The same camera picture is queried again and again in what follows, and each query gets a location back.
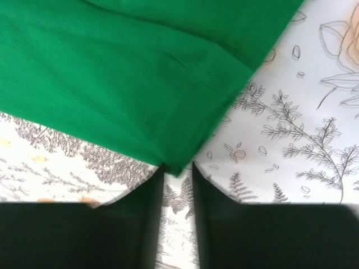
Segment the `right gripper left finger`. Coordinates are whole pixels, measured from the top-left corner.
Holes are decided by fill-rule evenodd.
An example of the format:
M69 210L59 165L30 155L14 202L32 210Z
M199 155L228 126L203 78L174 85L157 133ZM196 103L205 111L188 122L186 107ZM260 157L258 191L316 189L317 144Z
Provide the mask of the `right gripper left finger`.
M119 200L1 204L2 268L154 268L164 167Z

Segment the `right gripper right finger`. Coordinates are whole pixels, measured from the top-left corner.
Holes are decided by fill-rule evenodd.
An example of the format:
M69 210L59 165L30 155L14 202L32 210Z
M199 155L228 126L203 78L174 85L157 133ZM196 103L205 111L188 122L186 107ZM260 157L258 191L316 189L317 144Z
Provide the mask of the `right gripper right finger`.
M241 204L192 169L201 268L357 268L358 217L345 205Z

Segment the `green t shirt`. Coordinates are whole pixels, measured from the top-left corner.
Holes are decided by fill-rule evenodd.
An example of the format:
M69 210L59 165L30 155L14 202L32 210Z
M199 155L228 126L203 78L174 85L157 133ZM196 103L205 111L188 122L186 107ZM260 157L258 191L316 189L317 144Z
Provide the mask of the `green t shirt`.
M1 111L179 175L302 1L2 1Z

